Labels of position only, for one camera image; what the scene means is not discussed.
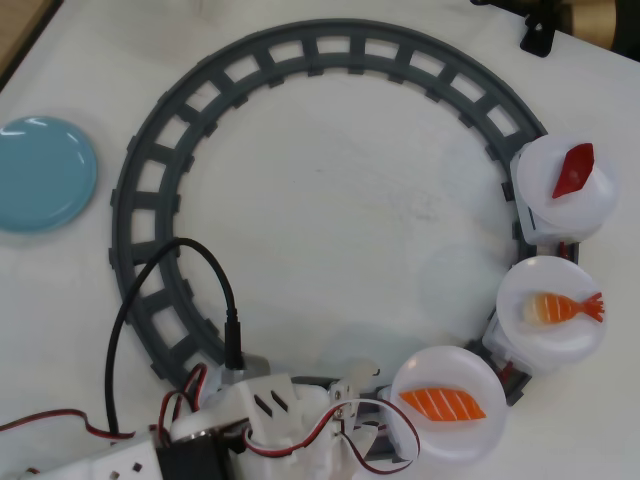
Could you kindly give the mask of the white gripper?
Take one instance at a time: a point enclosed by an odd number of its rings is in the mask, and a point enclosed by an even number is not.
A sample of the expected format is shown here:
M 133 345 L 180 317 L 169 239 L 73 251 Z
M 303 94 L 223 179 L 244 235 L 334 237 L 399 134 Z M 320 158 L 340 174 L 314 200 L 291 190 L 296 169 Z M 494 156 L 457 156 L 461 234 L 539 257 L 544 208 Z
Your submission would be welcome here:
M 228 386 L 208 398 L 199 412 L 205 425 L 221 430 L 243 422 L 249 439 L 261 450 L 281 451 L 306 440 L 335 400 L 360 397 L 370 380 L 380 373 L 370 359 L 349 363 L 346 374 L 329 392 L 319 386 L 296 385 L 287 374 L 257 377 Z M 239 479 L 345 479 L 350 473 L 345 448 L 336 435 L 339 424 L 327 422 L 318 436 L 281 458 L 268 458 L 246 449 L 232 464 Z M 355 427 L 343 433 L 351 454 L 359 463 L 378 437 L 377 425 Z

